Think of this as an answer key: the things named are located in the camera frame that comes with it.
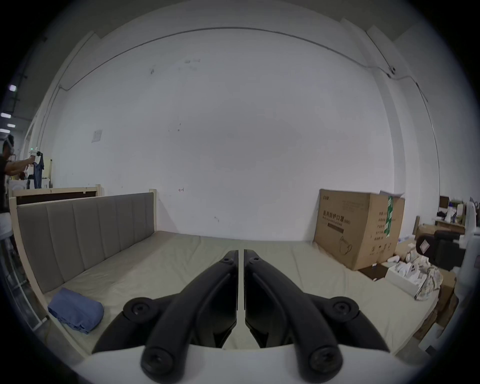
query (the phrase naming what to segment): ceiling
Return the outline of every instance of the ceiling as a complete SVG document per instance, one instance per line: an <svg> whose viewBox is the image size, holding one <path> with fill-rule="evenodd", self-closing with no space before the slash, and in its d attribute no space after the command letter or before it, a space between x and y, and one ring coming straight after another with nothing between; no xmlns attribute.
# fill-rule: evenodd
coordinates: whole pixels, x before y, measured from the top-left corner
<svg viewBox="0 0 480 384"><path fill-rule="evenodd" d="M2 111L15 108L11 119L1 118L0 128L16 125L18 134L28 129L53 77L65 58L89 31L100 38L134 18L183 0L83 0L72 3L44 32L27 62L14 79L22 82L16 93L7 91ZM400 0L284 0L340 21L347 18L367 30L376 25L391 40L418 22L421 16Z"/></svg>

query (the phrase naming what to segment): black chair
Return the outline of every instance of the black chair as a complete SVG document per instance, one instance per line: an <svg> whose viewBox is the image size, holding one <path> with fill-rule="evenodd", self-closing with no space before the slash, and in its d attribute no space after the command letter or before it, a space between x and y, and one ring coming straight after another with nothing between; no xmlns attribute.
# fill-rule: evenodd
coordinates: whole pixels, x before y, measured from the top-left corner
<svg viewBox="0 0 480 384"><path fill-rule="evenodd" d="M450 231L436 231L433 236L421 235L417 239L417 253L428 257L433 265L450 271L455 266L460 267L465 256L465 250L455 242L458 239L460 234Z"/></svg>

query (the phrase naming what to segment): wooden bed frame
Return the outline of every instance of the wooden bed frame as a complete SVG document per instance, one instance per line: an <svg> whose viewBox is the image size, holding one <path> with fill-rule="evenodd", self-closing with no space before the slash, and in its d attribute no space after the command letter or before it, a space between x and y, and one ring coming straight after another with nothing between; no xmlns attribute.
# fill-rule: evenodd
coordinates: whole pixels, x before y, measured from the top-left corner
<svg viewBox="0 0 480 384"><path fill-rule="evenodd" d="M86 197L74 197L74 198L69 198L68 196L72 196L72 194L78 194L78 193L83 193L87 194L89 192L94 192L94 196L86 196ZM154 218L154 231L156 231L157 225L156 225L156 199L157 199L157 193L156 189L149 189L149 192L153 193L153 218ZM78 199L95 199L97 197L101 197L101 186L100 184L97 184L96 187L90 187L90 188L51 188L51 189L33 189L33 190L18 190L18 191L13 191L13 197L9 199L10 203L10 214L12 217L12 230L13 230L13 235L15 238L15 243L17 245L17 250L20 256L20 261L22 262L22 266L24 267L25 274L28 278L28 281L30 283L30 286L32 287L32 291L34 292L35 296L37 297L39 303L41 306L44 308L44 310L48 312L48 303L45 298L45 295L43 294L42 290L40 289L40 286L37 282L37 279L35 277L35 274L33 272L33 269L30 265L30 262L28 261L28 257L25 251L24 243L22 241L22 234L20 231L20 224L19 224L19 219L18 219L18 212L17 212L17 206L20 205L17 203L18 199L21 199L23 197L28 197L28 196L42 196L42 197L50 197L50 199L43 199L42 197L40 198L40 201L35 202L35 203L25 203L22 202L21 204L49 204L52 202L55 202L57 200L78 200ZM75 341L75 339L67 332L67 330L63 327L63 325L53 316L49 315L50 320L55 324L55 326L61 331L61 333L65 336L65 338L68 340L68 342L72 345L72 347L75 348L75 350L83 357L89 356L89 353L87 353L78 343Z"/></svg>

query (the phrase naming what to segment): clutter pile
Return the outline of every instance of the clutter pile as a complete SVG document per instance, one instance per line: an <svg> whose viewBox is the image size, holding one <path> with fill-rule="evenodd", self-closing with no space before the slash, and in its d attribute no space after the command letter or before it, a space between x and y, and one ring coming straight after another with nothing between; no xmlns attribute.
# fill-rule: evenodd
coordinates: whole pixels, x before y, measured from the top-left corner
<svg viewBox="0 0 480 384"><path fill-rule="evenodd" d="M404 260L399 255L387 260L390 266L385 279L410 294L418 301L428 300L433 291L440 289L442 274L438 267L431 265L428 258L415 250L406 253Z"/></svg>

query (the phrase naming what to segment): white wall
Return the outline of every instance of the white wall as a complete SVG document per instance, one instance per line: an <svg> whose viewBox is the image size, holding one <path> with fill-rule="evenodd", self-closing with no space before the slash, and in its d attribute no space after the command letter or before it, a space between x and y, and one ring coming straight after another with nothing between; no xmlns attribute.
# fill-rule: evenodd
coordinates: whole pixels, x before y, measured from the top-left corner
<svg viewBox="0 0 480 384"><path fill-rule="evenodd" d="M22 148L22 145L24 143L24 138L25 138L25 132L23 131L17 131L17 130L11 130L10 134L13 135L13 147L15 148L15 154L17 155L17 160L22 160L20 158L20 151Z"/></svg>
<svg viewBox="0 0 480 384"><path fill-rule="evenodd" d="M440 194L480 200L480 115L468 80L447 44L426 22L395 45L428 99L440 162ZM419 136L419 149L432 138Z"/></svg>
<svg viewBox="0 0 480 384"><path fill-rule="evenodd" d="M133 20L90 47L62 86L136 44L213 25L280 30L364 61L340 23L317 13L267 2L214 9L183 3ZM102 139L91 143L97 129ZM388 120L371 73L259 31L184 34L116 57L60 90L42 142L47 155L48 147L55 187L157 188L159 228L181 233L311 240L320 188L394 186Z"/></svg>
<svg viewBox="0 0 480 384"><path fill-rule="evenodd" d="M419 214L419 199L421 186L419 154L416 142L416 127L413 124L407 101L402 92L401 82L389 78L388 63L383 56L385 45L393 43L375 26L368 34L348 20L342 20L343 26L349 31L371 69L382 97L390 128L394 159L394 193L402 193L405 197L405 209L400 236L412 233L415 218Z"/></svg>

